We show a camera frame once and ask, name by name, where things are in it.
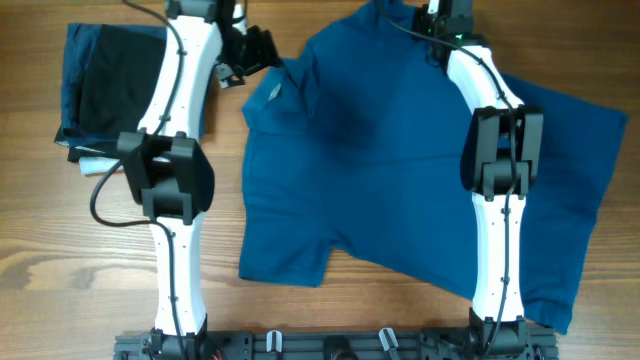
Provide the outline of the blue polo shirt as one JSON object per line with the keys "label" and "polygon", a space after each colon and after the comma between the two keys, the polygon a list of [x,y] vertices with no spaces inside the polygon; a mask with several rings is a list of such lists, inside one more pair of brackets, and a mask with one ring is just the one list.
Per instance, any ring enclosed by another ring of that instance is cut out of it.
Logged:
{"label": "blue polo shirt", "polygon": [[[399,1],[367,3],[271,69],[245,103],[242,279],[318,286],[341,249],[473,295],[476,221],[459,177],[471,113],[408,35],[413,18]],[[544,117],[521,227],[524,313],[566,333],[627,118],[506,83]]]}

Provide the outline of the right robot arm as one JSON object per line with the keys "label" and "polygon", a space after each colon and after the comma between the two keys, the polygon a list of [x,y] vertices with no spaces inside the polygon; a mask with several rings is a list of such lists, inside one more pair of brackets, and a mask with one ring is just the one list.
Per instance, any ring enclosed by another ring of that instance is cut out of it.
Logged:
{"label": "right robot arm", "polygon": [[523,358],[531,336],[520,293],[520,231],[537,177],[543,115],[508,88],[473,31],[471,2],[433,0],[417,12],[413,31],[432,43],[433,58],[471,112],[460,178],[472,196],[478,260],[463,355]]}

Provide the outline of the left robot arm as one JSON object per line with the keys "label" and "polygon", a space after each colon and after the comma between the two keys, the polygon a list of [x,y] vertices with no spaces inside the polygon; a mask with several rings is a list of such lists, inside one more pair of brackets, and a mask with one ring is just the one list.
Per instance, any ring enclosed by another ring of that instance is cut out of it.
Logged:
{"label": "left robot arm", "polygon": [[248,26],[245,4],[168,1],[166,46],[149,106],[136,130],[117,142],[134,201],[141,205],[156,249],[158,309],[143,335],[141,359],[212,359],[200,285],[200,233],[215,187],[200,147],[209,82],[240,86],[276,66],[268,31]]}

